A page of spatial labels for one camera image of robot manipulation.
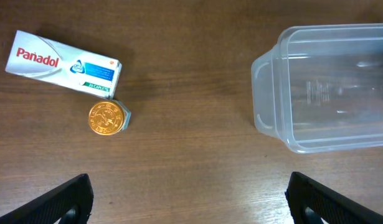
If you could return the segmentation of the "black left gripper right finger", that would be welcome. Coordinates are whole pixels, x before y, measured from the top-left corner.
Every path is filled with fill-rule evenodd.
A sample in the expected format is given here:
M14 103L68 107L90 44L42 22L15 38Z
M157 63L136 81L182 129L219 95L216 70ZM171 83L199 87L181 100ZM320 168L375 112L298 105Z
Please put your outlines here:
M295 223L383 223L383 216L301 172L292 172L285 192Z

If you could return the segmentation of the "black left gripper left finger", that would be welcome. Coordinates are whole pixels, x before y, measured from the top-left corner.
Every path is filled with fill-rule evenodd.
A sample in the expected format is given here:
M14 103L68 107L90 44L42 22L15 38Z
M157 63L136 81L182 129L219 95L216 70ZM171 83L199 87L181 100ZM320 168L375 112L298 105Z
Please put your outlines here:
M88 174L80 174L0 217L0 223L86 223L93 206Z

